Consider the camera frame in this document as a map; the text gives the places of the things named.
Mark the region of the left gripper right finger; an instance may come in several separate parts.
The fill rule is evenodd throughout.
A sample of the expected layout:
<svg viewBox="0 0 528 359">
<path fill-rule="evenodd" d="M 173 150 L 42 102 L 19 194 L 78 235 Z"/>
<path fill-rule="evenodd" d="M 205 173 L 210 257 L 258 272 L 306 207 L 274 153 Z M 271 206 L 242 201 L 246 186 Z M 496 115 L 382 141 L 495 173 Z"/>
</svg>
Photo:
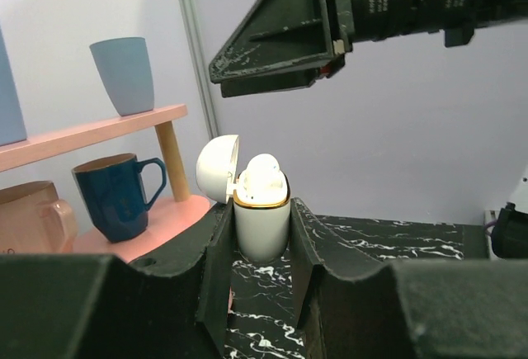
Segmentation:
<svg viewBox="0 0 528 359">
<path fill-rule="evenodd" d="M 524 260 L 392 260 L 341 249 L 291 202 L 297 328 L 310 358 L 524 358 Z"/>
</svg>

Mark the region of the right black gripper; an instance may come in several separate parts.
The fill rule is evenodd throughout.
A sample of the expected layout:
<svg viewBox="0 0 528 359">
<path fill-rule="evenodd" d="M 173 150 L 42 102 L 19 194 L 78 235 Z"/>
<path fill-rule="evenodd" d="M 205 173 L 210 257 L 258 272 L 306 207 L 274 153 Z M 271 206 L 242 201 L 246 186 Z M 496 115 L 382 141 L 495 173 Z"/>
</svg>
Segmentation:
<svg viewBox="0 0 528 359">
<path fill-rule="evenodd" d="M 391 9 L 392 0 L 256 0 L 210 62 L 211 81 L 222 98 L 312 87 L 355 43 L 389 38 Z"/>
</svg>

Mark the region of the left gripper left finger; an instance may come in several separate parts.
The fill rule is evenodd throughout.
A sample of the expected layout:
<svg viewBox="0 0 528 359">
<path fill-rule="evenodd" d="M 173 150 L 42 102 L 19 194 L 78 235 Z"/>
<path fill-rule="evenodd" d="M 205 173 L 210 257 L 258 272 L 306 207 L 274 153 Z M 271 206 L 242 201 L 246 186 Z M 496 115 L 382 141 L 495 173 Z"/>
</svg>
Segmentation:
<svg viewBox="0 0 528 359">
<path fill-rule="evenodd" d="M 233 205 L 217 204 L 133 262 L 2 256 L 2 357 L 222 357 L 233 226 Z"/>
</svg>

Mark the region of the white earbud charging case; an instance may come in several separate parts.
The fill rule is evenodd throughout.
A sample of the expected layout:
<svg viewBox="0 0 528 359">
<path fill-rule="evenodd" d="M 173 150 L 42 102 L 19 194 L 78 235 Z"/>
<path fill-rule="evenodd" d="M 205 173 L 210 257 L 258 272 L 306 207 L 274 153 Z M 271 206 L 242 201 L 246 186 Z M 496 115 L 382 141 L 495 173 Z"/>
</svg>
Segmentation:
<svg viewBox="0 0 528 359">
<path fill-rule="evenodd" d="M 289 239 L 290 184 L 286 197 L 274 205 L 249 205 L 238 199 L 239 136 L 222 135 L 201 150 L 196 161 L 197 186 L 221 204 L 233 203 L 235 232 L 240 253 L 250 262 L 269 263 L 281 257 Z"/>
</svg>

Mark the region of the white earbud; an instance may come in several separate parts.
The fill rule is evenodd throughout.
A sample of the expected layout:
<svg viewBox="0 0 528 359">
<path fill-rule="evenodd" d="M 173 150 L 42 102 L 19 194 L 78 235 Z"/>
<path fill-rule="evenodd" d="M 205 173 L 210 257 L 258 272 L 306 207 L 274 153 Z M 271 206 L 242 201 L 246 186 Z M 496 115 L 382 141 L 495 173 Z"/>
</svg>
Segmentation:
<svg viewBox="0 0 528 359">
<path fill-rule="evenodd" d="M 286 193 L 285 176 L 271 154 L 253 157 L 238 179 L 238 199 L 249 205 L 278 204 Z"/>
</svg>

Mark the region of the pink three-tier wooden shelf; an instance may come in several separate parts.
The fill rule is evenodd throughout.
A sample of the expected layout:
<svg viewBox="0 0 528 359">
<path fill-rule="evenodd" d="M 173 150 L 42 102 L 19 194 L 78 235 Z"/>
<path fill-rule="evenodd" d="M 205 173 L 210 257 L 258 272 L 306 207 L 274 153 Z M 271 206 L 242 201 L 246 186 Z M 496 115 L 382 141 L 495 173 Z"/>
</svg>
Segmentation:
<svg viewBox="0 0 528 359">
<path fill-rule="evenodd" d="M 190 193 L 172 127 L 186 113 L 183 104 L 165 106 L 4 144 L 1 169 L 154 128 L 161 158 L 139 161 L 134 154 L 121 154 L 73 170 L 95 228 L 68 245 L 77 253 L 114 253 L 131 262 L 188 230 L 210 208 L 206 198 Z"/>
</svg>

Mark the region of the dark blue faceted mug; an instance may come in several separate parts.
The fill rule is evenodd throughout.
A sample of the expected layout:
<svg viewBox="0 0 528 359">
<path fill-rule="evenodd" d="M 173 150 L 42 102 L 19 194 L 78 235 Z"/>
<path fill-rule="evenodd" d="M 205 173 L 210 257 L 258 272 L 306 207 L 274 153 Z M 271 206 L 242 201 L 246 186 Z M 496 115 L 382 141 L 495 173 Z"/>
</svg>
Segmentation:
<svg viewBox="0 0 528 359">
<path fill-rule="evenodd" d="M 161 184 L 151 199 L 144 192 L 142 171 L 159 167 Z M 139 161 L 132 153 L 99 158 L 73 169 L 93 225 L 111 243 L 141 235 L 149 224 L 149 211 L 167 185 L 167 170 L 160 158 Z"/>
</svg>

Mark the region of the beige mug on shelf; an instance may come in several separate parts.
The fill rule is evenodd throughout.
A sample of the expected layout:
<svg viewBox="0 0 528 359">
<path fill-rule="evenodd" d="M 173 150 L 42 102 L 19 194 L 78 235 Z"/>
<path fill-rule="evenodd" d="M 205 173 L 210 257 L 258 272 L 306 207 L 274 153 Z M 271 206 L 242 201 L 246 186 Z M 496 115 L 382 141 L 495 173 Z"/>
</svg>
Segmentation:
<svg viewBox="0 0 528 359">
<path fill-rule="evenodd" d="M 1 253 L 71 253 L 78 234 L 73 208 L 51 181 L 1 190 Z"/>
</svg>

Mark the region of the right blue plastic cup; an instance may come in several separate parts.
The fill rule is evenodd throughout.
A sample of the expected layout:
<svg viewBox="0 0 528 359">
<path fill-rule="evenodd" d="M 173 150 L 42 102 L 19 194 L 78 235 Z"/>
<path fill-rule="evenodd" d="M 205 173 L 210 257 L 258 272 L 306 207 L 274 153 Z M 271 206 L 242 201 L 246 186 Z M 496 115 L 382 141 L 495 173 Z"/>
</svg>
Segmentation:
<svg viewBox="0 0 528 359">
<path fill-rule="evenodd" d="M 112 105 L 120 116 L 154 109 L 153 75 L 143 37 L 99 41 L 89 46 Z"/>
</svg>

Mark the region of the blue plastic cup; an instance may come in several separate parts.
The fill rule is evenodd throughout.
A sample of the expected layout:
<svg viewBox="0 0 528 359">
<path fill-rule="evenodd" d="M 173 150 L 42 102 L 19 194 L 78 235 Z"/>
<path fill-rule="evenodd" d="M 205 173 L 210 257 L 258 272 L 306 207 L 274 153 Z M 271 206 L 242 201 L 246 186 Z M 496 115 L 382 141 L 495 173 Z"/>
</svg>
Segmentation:
<svg viewBox="0 0 528 359">
<path fill-rule="evenodd" d="M 154 109 L 153 75 L 143 37 L 99 41 L 89 46 L 112 105 L 120 116 Z"/>
<path fill-rule="evenodd" d="M 27 134 L 3 34 L 1 34 L 0 53 L 0 134 L 1 146 L 3 146 L 26 140 Z"/>
</svg>

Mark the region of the left blue plastic cup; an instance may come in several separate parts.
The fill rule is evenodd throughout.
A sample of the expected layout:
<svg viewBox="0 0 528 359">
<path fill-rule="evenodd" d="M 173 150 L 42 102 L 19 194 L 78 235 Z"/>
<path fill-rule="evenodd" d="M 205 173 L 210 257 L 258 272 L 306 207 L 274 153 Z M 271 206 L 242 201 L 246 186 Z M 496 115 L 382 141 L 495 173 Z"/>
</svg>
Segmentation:
<svg viewBox="0 0 528 359">
<path fill-rule="evenodd" d="M 0 53 L 0 134 L 1 146 L 3 146 L 26 140 L 27 134 L 3 34 L 1 34 Z"/>
</svg>

